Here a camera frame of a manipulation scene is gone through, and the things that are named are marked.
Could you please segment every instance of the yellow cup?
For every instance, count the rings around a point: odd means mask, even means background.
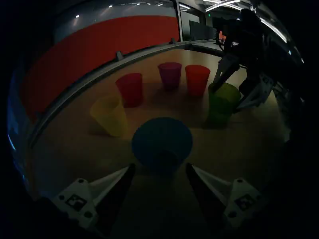
[[[122,136],[128,128],[125,111],[119,97],[105,96],[98,99],[92,105],[90,115],[111,136]]]

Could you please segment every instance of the purple cup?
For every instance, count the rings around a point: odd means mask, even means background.
[[[158,65],[159,74],[165,90],[176,90],[181,80],[182,65],[177,62],[166,62]]]

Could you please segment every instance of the red cup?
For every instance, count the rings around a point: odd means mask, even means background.
[[[187,89],[191,96],[203,96],[207,81],[210,74],[210,69],[200,65],[188,65],[185,67]]]
[[[165,90],[176,90],[181,79],[182,65],[177,62],[166,62],[158,65],[159,74]]]
[[[143,103],[142,74],[126,74],[119,78],[115,84],[120,90],[125,108],[137,107]]]

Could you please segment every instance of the dark background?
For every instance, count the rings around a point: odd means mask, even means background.
[[[9,81],[19,52],[27,48],[32,51],[39,35],[45,35],[48,28],[42,27],[43,19],[49,18],[47,12],[58,1],[11,0],[0,3],[1,24],[1,199],[0,215],[1,238],[76,238],[68,221],[55,215],[46,203],[35,205],[25,193],[20,175],[13,166],[10,145],[6,131],[6,108]],[[278,191],[278,203],[268,217],[259,224],[258,234],[250,231],[250,238],[260,237],[308,237],[316,220],[314,190],[316,188],[317,156],[315,153],[316,109],[315,90],[317,81],[317,6],[315,1],[304,0],[293,3],[289,0],[265,0],[264,3],[274,12],[294,39],[305,61],[304,71],[291,84],[301,88],[306,95],[303,116],[298,120],[291,141],[286,145],[282,157],[283,170]],[[288,178],[288,172],[295,177]],[[79,237],[86,237],[84,232]]]

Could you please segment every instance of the green cup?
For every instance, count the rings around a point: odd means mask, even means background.
[[[224,83],[216,92],[212,91],[213,85],[214,83],[208,87],[209,113],[206,124],[213,128],[224,128],[241,95],[239,90],[231,84]]]

